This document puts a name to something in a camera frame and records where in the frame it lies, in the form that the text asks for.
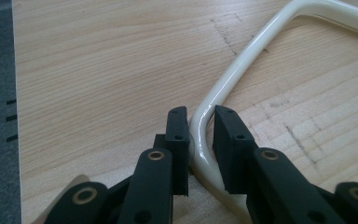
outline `wooden tabletop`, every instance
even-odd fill
[[[77,175],[108,187],[131,175],[167,112],[191,117],[287,2],[14,0],[23,222]],[[224,105],[311,183],[358,181],[358,33],[294,19]],[[241,222],[194,176],[173,206],[174,223]]]

